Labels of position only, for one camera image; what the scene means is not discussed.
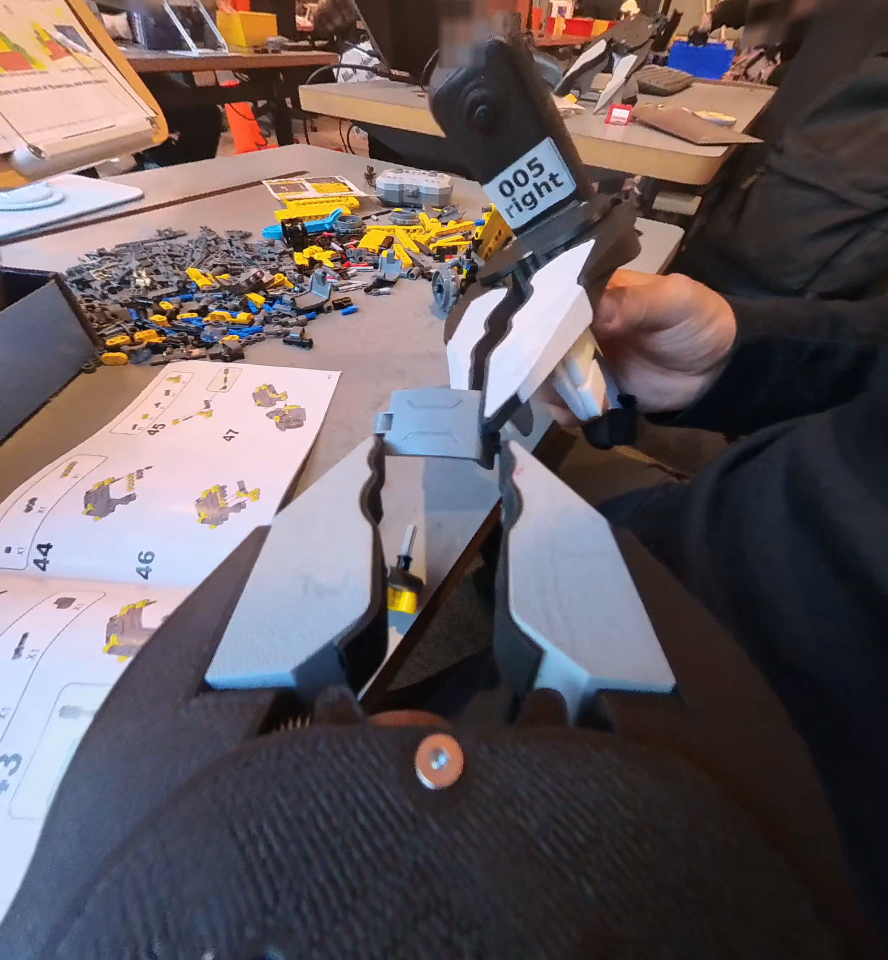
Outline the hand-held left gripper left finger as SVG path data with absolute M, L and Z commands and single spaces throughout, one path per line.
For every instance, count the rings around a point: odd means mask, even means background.
M 388 644 L 378 524 L 382 439 L 368 438 L 273 520 L 206 675 L 219 690 L 362 690 Z

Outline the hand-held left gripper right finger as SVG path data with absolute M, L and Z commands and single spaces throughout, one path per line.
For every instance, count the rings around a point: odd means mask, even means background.
M 675 677 L 606 519 L 515 440 L 499 453 L 498 666 L 517 698 L 671 694 Z

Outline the grey curved panel brick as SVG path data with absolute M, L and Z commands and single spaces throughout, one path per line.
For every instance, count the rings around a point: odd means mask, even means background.
M 499 440 L 483 425 L 482 403 L 480 390 L 396 390 L 376 416 L 374 435 L 388 455 L 471 461 L 490 470 Z

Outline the yellow grey brick assembly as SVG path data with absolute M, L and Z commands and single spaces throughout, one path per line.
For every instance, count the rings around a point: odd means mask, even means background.
M 413 616 L 418 611 L 425 581 L 411 569 L 416 534 L 417 526 L 409 524 L 396 563 L 387 573 L 387 606 L 391 613 Z

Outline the person's right forearm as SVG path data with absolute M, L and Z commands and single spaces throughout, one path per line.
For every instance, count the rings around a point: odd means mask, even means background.
M 678 417 L 737 437 L 838 410 L 858 437 L 888 439 L 888 294 L 847 302 L 730 296 L 735 343 Z

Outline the grey desk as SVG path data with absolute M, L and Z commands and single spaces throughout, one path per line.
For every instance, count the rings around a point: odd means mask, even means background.
M 6 244 L 3 265 L 63 272 L 99 248 L 144 239 L 157 230 L 194 233 L 260 230 L 274 220 L 275 204 L 264 181 L 306 170 L 312 176 L 339 174 L 364 185 L 365 168 L 386 166 L 370 158 L 309 145 L 226 155 L 177 167 L 126 174 L 117 181 L 135 186 L 144 197 L 107 213 L 57 224 L 53 231 Z M 339 370 L 334 400 L 314 449 L 291 497 L 320 479 L 371 431 L 376 414 L 388 407 L 394 390 L 436 387 L 447 382 L 443 321 L 432 305 L 427 281 L 401 281 L 388 296 L 357 296 L 356 314 L 333 314 L 310 323 L 311 351 L 259 343 L 248 360 L 264 366 Z M 79 375 L 42 410 L 0 445 L 0 502 L 59 453 L 89 437 L 123 411 L 151 380 L 154 368 L 106 368 Z M 418 527 L 414 568 L 426 586 L 414 616 L 393 614 L 388 656 L 362 694 L 368 707 L 386 690 L 402 686 L 401 672 L 414 649 L 422 655 L 455 657 L 460 644 L 473 646 L 460 633 L 450 646 L 425 640 L 442 630 L 450 595 L 474 567 L 477 552 L 497 542 L 499 519 L 495 474 L 468 462 L 428 460 L 425 486 L 418 487 L 420 462 L 388 461 L 383 490 L 381 534 L 386 553 L 401 544 L 409 524 Z

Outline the person's right hand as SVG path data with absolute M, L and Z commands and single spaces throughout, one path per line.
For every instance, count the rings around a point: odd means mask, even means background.
M 684 275 L 616 270 L 590 327 L 619 392 L 656 423 L 673 420 L 710 389 L 736 340 L 734 312 Z

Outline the yellow wheeled chassis assembly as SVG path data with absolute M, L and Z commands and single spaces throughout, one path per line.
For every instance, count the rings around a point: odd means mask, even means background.
M 477 279 L 477 274 L 490 258 L 500 252 L 514 233 L 495 205 L 490 203 L 482 215 L 474 221 L 473 235 L 468 244 L 454 256 L 435 269 L 431 277 L 431 290 L 437 308 L 450 313 L 458 299 Z

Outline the black and grey device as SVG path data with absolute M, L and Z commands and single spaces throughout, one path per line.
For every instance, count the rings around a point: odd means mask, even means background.
M 638 13 L 618 21 L 578 56 L 553 88 L 553 95 L 559 99 L 571 93 L 583 97 L 597 74 L 608 73 L 610 79 L 598 94 L 594 114 L 613 104 L 635 102 L 639 91 L 633 75 L 653 48 L 666 49 L 681 16 L 674 9 L 670 14 Z

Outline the grey table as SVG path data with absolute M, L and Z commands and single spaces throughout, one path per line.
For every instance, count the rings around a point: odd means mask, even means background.
M 299 93 L 302 108 L 313 114 L 349 119 L 360 126 L 443 136 L 421 90 L 402 82 L 316 83 L 300 86 Z M 735 117 L 736 129 L 745 132 L 776 93 L 765 84 L 697 79 L 671 97 L 642 100 L 728 114 Z M 583 162 L 678 185 L 709 184 L 736 150 L 734 146 L 690 145 L 636 122 L 612 126 L 602 115 L 588 111 L 571 116 L 565 124 Z

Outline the clear bag of yellow parts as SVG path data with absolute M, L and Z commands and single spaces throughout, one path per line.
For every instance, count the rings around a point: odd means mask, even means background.
M 263 185 L 281 203 L 358 198 L 364 193 L 339 175 L 291 175 L 266 179 Z

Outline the pile of loose bricks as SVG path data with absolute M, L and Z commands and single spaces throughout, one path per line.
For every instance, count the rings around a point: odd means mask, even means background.
M 338 207 L 334 232 L 306 246 L 202 226 L 86 253 L 63 278 L 103 344 L 100 362 L 236 362 L 264 341 L 310 351 L 310 324 L 354 315 L 354 295 L 377 299 L 404 281 L 428 281 L 432 294 L 435 269 L 469 243 L 483 210 L 382 204 L 358 214 L 358 198 L 313 199 L 285 202 L 272 226 Z

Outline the dark wooden table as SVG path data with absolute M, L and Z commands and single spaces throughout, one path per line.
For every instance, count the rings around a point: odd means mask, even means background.
M 193 55 L 132 47 L 122 49 L 121 53 L 143 79 L 152 79 L 152 92 L 164 92 L 163 100 L 159 100 L 164 107 L 188 110 L 267 102 L 280 146 L 294 143 L 288 98 L 298 104 L 298 85 L 311 70 L 334 66 L 339 60 L 338 54 L 318 49 L 287 49 L 277 53 L 206 51 Z M 242 79 L 236 86 L 216 83 L 205 87 L 197 86 L 193 80 L 195 74 L 221 71 L 241 75 Z

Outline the navy blue box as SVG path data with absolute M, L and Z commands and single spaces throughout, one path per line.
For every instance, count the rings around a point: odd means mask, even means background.
M 96 356 L 102 342 L 65 280 L 0 269 L 0 444 Z

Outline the pale blue pad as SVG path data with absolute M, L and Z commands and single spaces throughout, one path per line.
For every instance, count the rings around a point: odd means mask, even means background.
M 79 174 L 0 191 L 0 241 L 143 197 L 138 187 Z

